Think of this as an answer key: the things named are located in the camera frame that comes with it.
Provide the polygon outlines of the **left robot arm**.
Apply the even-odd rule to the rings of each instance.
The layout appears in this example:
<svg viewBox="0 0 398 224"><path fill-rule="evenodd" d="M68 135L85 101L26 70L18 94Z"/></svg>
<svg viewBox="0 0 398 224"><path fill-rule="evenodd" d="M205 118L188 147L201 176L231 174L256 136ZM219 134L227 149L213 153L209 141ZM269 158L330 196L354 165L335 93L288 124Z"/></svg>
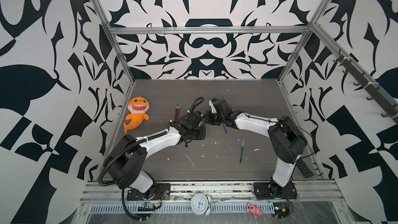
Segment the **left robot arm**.
<svg viewBox="0 0 398 224"><path fill-rule="evenodd" d="M104 176L109 174L119 189L136 189L152 194L154 179L142 167L145 160L166 148L192 140L205 139L205 119L199 111L191 111L169 127L149 136L134 138L125 135L105 159L98 183L107 186Z"/></svg>

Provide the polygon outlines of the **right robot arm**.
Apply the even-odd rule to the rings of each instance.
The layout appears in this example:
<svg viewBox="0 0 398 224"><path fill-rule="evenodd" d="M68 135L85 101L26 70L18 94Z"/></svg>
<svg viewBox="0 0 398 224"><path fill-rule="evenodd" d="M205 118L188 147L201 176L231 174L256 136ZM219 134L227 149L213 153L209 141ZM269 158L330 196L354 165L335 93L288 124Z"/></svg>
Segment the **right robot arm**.
<svg viewBox="0 0 398 224"><path fill-rule="evenodd" d="M210 100L209 106L211 110L206 113L208 124L225 125L269 138L278 157L271 186L282 190L291 183L296 162L301 158L307 140L289 117L265 118L234 111L226 100L217 98Z"/></svg>

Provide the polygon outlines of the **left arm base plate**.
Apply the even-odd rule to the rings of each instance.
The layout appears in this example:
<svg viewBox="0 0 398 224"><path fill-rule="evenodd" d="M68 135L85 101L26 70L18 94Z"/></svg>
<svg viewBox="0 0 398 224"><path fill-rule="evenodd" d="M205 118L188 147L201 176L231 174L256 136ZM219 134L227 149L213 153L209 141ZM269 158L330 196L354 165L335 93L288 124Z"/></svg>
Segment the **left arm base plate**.
<svg viewBox="0 0 398 224"><path fill-rule="evenodd" d="M145 193L142 193L137 189L129 189L126 199L128 201L159 200L163 197L167 197L170 193L170 190L171 184L169 183L154 183Z"/></svg>

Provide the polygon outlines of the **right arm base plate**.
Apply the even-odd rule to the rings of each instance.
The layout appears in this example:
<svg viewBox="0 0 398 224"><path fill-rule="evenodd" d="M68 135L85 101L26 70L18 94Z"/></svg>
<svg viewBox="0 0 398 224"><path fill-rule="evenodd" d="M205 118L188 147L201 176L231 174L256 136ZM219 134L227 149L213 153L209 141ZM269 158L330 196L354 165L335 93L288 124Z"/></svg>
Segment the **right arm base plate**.
<svg viewBox="0 0 398 224"><path fill-rule="evenodd" d="M285 187L279 186L275 182L270 183L253 183L254 195L258 200L269 199L296 199L297 190L294 183L290 182Z"/></svg>

